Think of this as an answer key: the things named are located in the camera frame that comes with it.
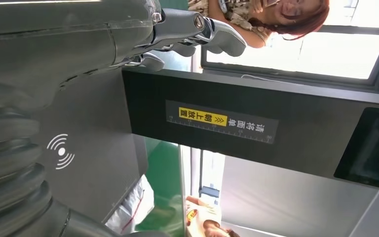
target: window frame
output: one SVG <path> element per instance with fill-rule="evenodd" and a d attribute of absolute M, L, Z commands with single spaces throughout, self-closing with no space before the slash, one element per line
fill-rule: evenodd
<path fill-rule="evenodd" d="M 379 28 L 324 25 L 318 32 L 379 35 Z M 207 62 L 207 50 L 203 47 L 201 50 L 201 67 L 205 70 L 225 73 L 250 74 L 273 80 L 379 93 L 379 56 L 368 79 L 354 79 L 304 72 L 290 72 L 271 68 Z"/>

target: nfc logo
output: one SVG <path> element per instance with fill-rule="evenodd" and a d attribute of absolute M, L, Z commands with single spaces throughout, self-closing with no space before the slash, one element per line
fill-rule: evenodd
<path fill-rule="evenodd" d="M 47 145 L 48 150 L 57 151 L 57 154 L 59 154 L 60 156 L 60 159 L 57 162 L 56 169 L 66 168 L 75 158 L 74 154 L 66 152 L 66 148 L 64 146 L 66 144 L 67 139 L 67 134 L 59 134 L 53 137 L 53 139 L 51 139 L 51 141 Z"/>

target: floral top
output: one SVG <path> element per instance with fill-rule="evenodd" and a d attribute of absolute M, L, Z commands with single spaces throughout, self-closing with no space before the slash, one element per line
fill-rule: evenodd
<path fill-rule="evenodd" d="M 249 2 L 238 2 L 238 0 L 229 1 L 225 18 L 231 23 L 240 26 L 241 28 L 256 33 L 266 43 L 266 40 L 271 35 L 271 31 L 264 27 L 253 27 L 249 23 Z M 189 10 L 198 11 L 208 17 L 208 0 L 188 0 Z"/>

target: white bag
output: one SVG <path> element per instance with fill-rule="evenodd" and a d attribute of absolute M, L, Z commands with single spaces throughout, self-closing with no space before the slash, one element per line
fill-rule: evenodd
<path fill-rule="evenodd" d="M 143 175 L 105 225 L 119 235 L 133 233 L 153 208 L 153 189 Z"/>

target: display screen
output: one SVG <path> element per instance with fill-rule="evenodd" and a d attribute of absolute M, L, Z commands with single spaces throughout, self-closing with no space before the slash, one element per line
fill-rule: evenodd
<path fill-rule="evenodd" d="M 335 177 L 379 187 L 379 109 L 364 110 Z"/>

